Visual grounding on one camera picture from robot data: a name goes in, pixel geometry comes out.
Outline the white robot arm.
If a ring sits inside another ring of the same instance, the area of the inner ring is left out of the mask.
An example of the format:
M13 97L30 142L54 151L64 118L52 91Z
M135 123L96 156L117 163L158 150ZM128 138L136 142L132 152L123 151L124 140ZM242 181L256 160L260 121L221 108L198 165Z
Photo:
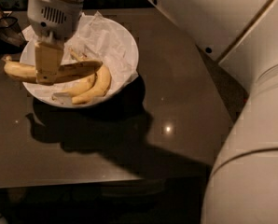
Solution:
M61 149L33 160L48 200L31 224L200 224L213 169L197 151L224 146L224 114L242 122L249 93L231 69L248 61L232 49L224 67L207 61L198 77L172 25L135 22L145 72L121 93L81 110L34 101L33 138Z

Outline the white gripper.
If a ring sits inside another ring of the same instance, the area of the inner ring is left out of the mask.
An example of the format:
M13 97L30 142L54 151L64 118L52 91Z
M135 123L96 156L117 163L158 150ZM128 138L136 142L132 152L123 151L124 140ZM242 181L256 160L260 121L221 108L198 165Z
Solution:
M63 59L63 44L76 31L81 17L83 0L28 0L27 17L35 34L36 82L51 85L56 82Z

